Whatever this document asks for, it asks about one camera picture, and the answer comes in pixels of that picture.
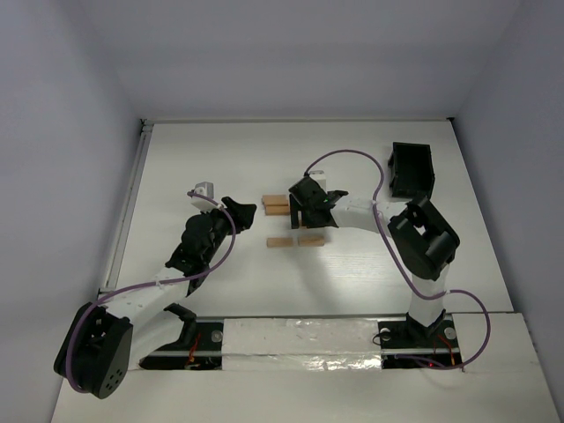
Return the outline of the black plastic bin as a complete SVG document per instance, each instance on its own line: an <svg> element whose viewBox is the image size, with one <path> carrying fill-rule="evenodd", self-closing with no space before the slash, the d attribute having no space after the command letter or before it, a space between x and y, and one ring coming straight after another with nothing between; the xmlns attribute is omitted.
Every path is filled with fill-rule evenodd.
<svg viewBox="0 0 564 423"><path fill-rule="evenodd" d="M430 145L394 142L388 168L392 197L432 197L435 174Z"/></svg>

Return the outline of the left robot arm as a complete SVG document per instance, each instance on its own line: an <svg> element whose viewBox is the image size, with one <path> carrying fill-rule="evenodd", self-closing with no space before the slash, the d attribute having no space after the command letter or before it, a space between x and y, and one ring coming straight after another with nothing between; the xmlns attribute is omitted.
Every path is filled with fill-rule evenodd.
<svg viewBox="0 0 564 423"><path fill-rule="evenodd" d="M54 370L73 390L99 399L111 395L137 352L134 338L162 313L182 322L185 339L195 315L179 303L194 293L230 256L237 236L250 229L257 207L231 197L219 202L194 190L190 198L210 205L190 217L179 245L152 280L119 288L84 304L56 355Z"/></svg>

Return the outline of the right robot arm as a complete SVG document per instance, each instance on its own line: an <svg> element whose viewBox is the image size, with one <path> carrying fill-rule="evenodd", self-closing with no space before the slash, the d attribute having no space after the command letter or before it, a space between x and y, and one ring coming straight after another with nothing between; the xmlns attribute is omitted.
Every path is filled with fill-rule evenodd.
<svg viewBox="0 0 564 423"><path fill-rule="evenodd" d="M305 176L289 189L292 227L354 228L379 234L412 290L406 325L428 338L446 314L446 276L460 239L426 196L402 203L326 191Z"/></svg>

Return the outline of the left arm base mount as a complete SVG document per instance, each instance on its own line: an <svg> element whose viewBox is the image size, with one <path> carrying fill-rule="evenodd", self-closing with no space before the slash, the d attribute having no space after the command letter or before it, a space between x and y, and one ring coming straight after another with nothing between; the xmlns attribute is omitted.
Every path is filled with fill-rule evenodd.
<svg viewBox="0 0 564 423"><path fill-rule="evenodd" d="M195 335L188 344L178 340L143 358L143 370L221 370L224 322L197 321Z"/></svg>

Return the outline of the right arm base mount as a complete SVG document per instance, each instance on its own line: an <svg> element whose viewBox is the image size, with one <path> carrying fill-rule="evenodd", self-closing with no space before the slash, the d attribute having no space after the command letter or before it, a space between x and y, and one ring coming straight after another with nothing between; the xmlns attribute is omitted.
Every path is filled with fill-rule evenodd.
<svg viewBox="0 0 564 423"><path fill-rule="evenodd" d="M380 348L383 369L453 367L463 362L455 325L447 318L430 338L408 333L405 320L380 321L372 342Z"/></svg>

